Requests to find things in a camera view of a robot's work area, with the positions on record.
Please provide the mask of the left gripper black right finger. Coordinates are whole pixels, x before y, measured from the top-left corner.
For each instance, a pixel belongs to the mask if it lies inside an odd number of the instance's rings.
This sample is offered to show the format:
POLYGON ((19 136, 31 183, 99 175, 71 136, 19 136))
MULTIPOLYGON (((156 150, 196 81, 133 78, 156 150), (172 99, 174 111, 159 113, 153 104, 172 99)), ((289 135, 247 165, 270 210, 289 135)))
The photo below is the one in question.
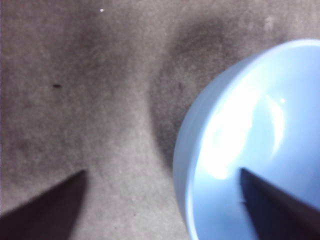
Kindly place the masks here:
POLYGON ((244 205, 260 240, 318 240, 320 211, 246 168, 239 184, 244 205))

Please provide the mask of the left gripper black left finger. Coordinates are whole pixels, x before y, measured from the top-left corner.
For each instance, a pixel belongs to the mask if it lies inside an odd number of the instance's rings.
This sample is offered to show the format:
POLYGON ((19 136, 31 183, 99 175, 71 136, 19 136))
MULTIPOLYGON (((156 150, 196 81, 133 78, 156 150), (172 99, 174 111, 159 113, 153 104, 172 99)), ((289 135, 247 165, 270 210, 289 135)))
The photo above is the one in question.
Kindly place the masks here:
POLYGON ((0 217, 2 240, 68 240, 87 191, 81 170, 0 217))

